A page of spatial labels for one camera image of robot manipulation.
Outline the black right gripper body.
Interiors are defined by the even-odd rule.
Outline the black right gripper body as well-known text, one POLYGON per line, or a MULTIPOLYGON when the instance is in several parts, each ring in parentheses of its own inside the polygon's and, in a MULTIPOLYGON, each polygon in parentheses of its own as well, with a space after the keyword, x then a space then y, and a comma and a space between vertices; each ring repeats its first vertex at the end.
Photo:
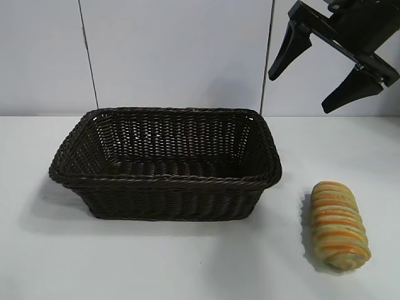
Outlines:
POLYGON ((311 34, 337 49, 356 66, 387 87, 399 73, 375 51, 399 30, 399 1, 331 1, 326 17, 305 2, 296 1, 289 20, 303 23, 311 34))

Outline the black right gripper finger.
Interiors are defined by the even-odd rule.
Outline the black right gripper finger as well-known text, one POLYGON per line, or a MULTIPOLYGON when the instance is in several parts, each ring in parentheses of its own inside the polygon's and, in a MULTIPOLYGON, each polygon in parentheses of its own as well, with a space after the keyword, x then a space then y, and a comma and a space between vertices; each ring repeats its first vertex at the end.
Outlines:
POLYGON ((349 103, 380 93, 380 82, 370 73, 356 67, 345 80, 322 102, 325 113, 331 113, 349 103))
POLYGON ((303 52, 312 46, 311 30, 303 23, 289 20, 281 48, 268 71, 270 80, 276 80, 303 52))

